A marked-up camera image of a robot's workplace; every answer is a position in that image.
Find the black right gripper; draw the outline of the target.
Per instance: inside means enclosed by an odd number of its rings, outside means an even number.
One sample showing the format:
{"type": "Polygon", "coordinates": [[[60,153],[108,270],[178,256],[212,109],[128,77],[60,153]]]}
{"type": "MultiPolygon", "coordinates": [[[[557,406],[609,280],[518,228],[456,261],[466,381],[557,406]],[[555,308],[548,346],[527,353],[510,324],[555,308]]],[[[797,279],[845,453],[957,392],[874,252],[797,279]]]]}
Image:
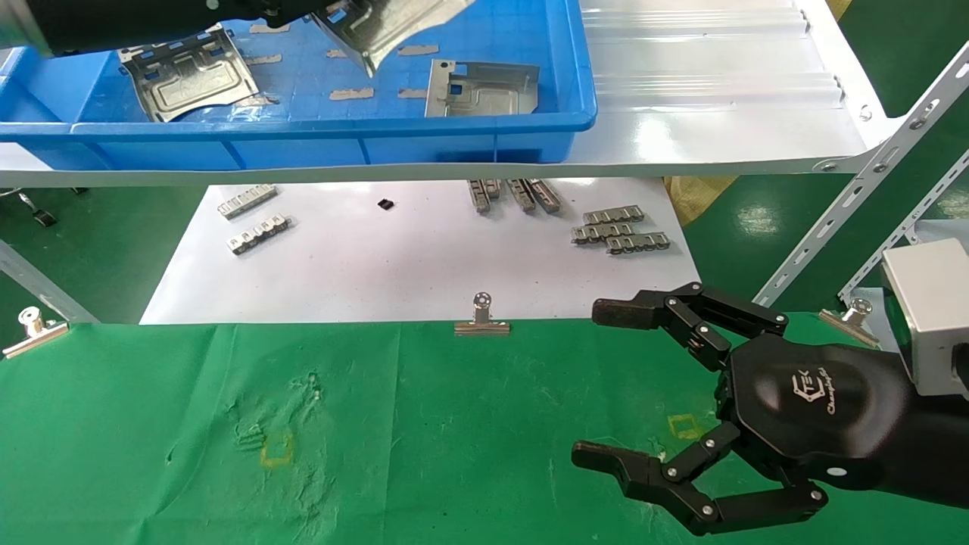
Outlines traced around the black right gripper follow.
{"type": "Polygon", "coordinates": [[[900,355],[795,344],[780,338],[786,315],[700,282],[668,292],[640,290],[625,301],[595,300],[592,321],[664,330],[710,372],[724,370],[718,400],[731,423],[717,425],[668,462],[602,443],[572,445],[575,466],[615,477],[624,497],[664,508],[691,534],[805,522],[828,503],[807,479],[842,489],[909,484],[914,463],[904,438],[916,390],[900,355]],[[731,352],[716,326],[751,341],[731,352]],[[733,446],[783,486],[720,499],[696,489],[695,480],[733,446]]]}

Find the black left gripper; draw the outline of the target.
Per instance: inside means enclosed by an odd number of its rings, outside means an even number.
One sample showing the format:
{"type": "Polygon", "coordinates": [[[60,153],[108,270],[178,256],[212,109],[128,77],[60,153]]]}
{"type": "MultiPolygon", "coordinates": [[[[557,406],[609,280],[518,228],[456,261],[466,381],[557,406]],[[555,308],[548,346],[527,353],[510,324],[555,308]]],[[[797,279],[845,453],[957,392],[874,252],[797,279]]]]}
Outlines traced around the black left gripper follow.
{"type": "Polygon", "coordinates": [[[39,51],[54,56],[170,42],[228,20],[288,23],[347,1],[36,1],[39,51]]]}

